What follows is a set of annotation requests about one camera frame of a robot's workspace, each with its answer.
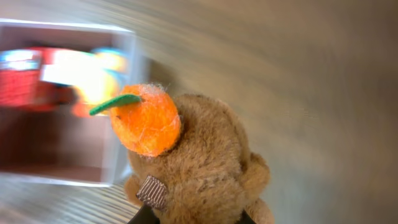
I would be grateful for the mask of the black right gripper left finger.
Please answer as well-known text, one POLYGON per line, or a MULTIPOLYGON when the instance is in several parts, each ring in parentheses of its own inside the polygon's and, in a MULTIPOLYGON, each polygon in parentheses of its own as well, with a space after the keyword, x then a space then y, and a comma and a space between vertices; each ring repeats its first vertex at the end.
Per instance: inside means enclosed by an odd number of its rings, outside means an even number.
POLYGON ((160 221, 150 206, 143 205, 127 224, 160 224, 160 221))

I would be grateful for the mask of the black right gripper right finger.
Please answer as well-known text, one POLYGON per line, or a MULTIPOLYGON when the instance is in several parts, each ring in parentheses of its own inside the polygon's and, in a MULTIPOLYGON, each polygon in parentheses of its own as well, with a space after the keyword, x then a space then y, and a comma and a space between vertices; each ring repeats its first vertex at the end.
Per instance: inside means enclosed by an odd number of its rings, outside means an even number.
POLYGON ((239 224, 256 224, 256 222, 243 210, 239 219, 239 224))

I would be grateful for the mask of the brown plush capybara toy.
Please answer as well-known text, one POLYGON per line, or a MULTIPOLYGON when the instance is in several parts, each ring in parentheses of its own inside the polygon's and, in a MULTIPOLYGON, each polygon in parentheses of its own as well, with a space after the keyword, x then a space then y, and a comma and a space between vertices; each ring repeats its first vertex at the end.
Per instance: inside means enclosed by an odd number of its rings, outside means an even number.
POLYGON ((140 84, 90 110, 102 113, 127 149, 126 197, 161 223, 238 223, 243 210, 256 223, 274 222, 261 199, 269 167, 227 104, 140 84))

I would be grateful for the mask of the yellow duck toy blue hat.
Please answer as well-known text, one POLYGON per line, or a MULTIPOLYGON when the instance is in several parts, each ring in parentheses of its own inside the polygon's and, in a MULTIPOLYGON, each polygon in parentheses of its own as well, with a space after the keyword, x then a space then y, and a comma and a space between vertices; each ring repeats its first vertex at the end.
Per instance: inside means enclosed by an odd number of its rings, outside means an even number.
POLYGON ((82 65, 77 84, 77 95, 72 113, 89 117, 95 106, 115 97, 126 83, 127 55, 119 49, 100 47, 88 54, 82 65))

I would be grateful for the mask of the multicoloured puzzle cube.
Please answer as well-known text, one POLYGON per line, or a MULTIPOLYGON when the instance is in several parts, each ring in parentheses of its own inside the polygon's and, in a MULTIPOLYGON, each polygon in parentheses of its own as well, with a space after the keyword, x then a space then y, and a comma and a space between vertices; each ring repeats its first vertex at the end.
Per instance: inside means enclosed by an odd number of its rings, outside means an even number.
POLYGON ((87 91, 104 90, 104 71, 93 54, 74 50, 55 50, 42 66, 40 80, 77 86, 87 91))

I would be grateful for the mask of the red toy truck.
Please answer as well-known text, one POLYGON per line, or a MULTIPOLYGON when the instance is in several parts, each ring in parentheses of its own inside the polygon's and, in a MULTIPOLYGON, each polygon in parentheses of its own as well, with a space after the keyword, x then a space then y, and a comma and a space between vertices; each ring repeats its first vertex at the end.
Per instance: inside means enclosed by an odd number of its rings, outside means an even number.
POLYGON ((1 106, 30 111, 52 111, 75 101, 68 85, 41 80, 58 48, 31 47, 1 52, 1 106))

